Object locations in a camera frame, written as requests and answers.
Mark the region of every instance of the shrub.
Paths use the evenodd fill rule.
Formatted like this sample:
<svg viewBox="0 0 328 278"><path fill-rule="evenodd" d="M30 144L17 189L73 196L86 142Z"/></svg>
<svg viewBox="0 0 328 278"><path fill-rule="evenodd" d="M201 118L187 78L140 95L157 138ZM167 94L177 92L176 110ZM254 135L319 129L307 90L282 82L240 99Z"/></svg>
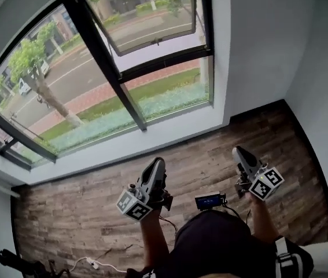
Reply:
<svg viewBox="0 0 328 278"><path fill-rule="evenodd" d="M82 41L83 41L82 37L78 33L74 37L72 37L70 40L67 40L66 42L62 43L60 45L60 48L63 51L66 51L66 50L70 49L71 47L74 47L74 46L80 44Z"/></svg>
<svg viewBox="0 0 328 278"><path fill-rule="evenodd" d="M155 3L156 3L156 7L160 8L163 6L167 6L169 4L169 1L168 0L156 0Z"/></svg>
<svg viewBox="0 0 328 278"><path fill-rule="evenodd" d="M105 28L108 28L112 25L116 25L118 22L120 22L120 13L116 13L113 16L108 17L103 21L103 25Z"/></svg>
<svg viewBox="0 0 328 278"><path fill-rule="evenodd" d="M142 12L146 12L147 10L152 10L152 7L151 7L151 3L147 2L137 5L135 9L137 10L137 14L140 14Z"/></svg>

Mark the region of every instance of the black window frame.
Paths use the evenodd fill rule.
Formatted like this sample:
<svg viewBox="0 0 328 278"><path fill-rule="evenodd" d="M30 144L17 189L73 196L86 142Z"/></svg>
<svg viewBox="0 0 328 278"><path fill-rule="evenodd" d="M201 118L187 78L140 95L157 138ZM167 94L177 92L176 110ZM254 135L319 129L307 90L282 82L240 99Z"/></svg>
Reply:
<svg viewBox="0 0 328 278"><path fill-rule="evenodd" d="M125 83L137 77L146 75L157 70L167 68L173 65L184 63L197 58L209 57L209 70L213 73L213 57L214 57L214 34L213 34L213 17L212 17L212 0L202 0L202 8L204 14L204 28L206 43L201 46L191 47L179 52L175 52L166 56L147 61L143 64L132 67L123 72L119 72L112 56L108 51L108 47L104 44L98 29L95 26L93 11L89 7L86 0L56 0L45 7L30 23L28 23L8 44L7 48L0 55L0 66L6 60L7 56L16 48L21 40L44 18L52 13L55 9L64 5L80 36L84 40L87 48L92 54L94 60L98 64L102 73L104 73L107 81L121 100L125 108L128 110L133 120L141 131L147 130L147 122L136 105L134 100L125 87ZM214 82L213 74L209 77L209 103L213 105ZM13 126L9 121L0 115L0 128L8 135L12 136L11 141L7 141L4 145L0 143L0 155L18 166L30 170L38 163L31 163L29 159L16 153L10 147L17 142L22 143L28 149L34 151L45 159L55 163L57 158L63 157L63 154L55 155L36 143L21 130Z"/></svg>
<svg viewBox="0 0 328 278"><path fill-rule="evenodd" d="M195 33L195 31L196 31L196 6L197 6L197 0L191 0L191 6L192 6L192 14L191 14L191 29L190 30L182 31L182 32L178 32L178 33L174 33L174 34L171 34L171 35L164 36L164 37L160 38L160 40L157 41L157 42L145 42L145 43L141 43L139 45L133 46L133 47L131 47L129 49L126 49L124 51L120 51L119 50L119 48L115 44L115 41L111 38L110 33L103 26L102 22L95 15L95 13L94 13L94 11L92 10L91 7L89 7L89 11L91 12L91 15L92 15L95 23L98 25L98 27L101 29L102 33L106 37L108 43L112 46L112 48L115 51L115 53L119 57L121 57L121 56L124 56L126 54L129 54L131 52L135 52L136 50L145 48L147 46L151 46L151 45L155 45L155 44L160 44L160 43L162 43L164 41L167 41L167 40L170 40L170 39L173 39L173 38L178 38L178 37L181 37L181 36L185 36L185 35L189 35L189 34Z"/></svg>

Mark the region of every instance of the forearm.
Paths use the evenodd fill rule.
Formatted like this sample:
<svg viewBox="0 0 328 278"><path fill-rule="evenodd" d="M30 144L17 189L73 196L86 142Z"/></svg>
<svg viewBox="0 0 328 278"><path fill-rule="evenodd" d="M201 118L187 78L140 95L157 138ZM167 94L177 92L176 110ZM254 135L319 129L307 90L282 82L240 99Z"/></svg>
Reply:
<svg viewBox="0 0 328 278"><path fill-rule="evenodd" d="M267 243L273 243L279 236L270 217L267 205L262 201L251 203L251 213L254 223L254 236Z"/></svg>
<svg viewBox="0 0 328 278"><path fill-rule="evenodd" d="M169 256L168 245L159 222L160 212L152 211L141 221L145 266L155 267Z"/></svg>

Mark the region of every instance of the wood plank flooring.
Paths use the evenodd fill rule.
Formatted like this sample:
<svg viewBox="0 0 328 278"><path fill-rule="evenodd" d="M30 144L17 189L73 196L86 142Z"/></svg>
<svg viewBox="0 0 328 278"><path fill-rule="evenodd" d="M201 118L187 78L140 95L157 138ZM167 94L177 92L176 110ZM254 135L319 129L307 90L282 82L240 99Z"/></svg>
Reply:
<svg viewBox="0 0 328 278"><path fill-rule="evenodd" d="M328 211L317 172L285 106L275 103L274 108L236 117L227 127L138 159L19 188L21 200L13 216L20 254L45 265L54 259L58 269L71 268L85 256L118 269L140 269L139 225L120 215L115 203L155 156L165 159L167 189L174 196L172 210L163 210L163 217L181 227L198 213L195 195L221 191L245 219L248 204L234 190L238 176L231 150L236 145L259 155L284 176L286 182L267 201L280 233L299 245L328 241ZM252 229L251 216L248 220ZM162 226L172 248L174 229L166 222ZM93 270L85 261L72 272L72 277L84 278L122 276L110 268Z"/></svg>

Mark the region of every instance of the parked car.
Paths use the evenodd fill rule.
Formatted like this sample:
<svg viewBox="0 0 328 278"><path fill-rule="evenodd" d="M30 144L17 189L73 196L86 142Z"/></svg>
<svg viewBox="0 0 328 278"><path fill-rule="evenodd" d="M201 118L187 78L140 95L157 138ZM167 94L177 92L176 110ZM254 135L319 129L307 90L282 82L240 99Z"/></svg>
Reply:
<svg viewBox="0 0 328 278"><path fill-rule="evenodd" d="M41 66L42 72L44 74L44 76L47 75L48 71L49 71L49 65L47 62L45 62L45 60L43 60L43 64ZM24 80L22 78L20 78L19 81L19 93L21 96L26 96L29 92L31 91L31 88L29 87L29 85L24 82Z"/></svg>
<svg viewBox="0 0 328 278"><path fill-rule="evenodd" d="M19 93L21 96L27 95L31 91L29 85L22 78L19 81Z"/></svg>

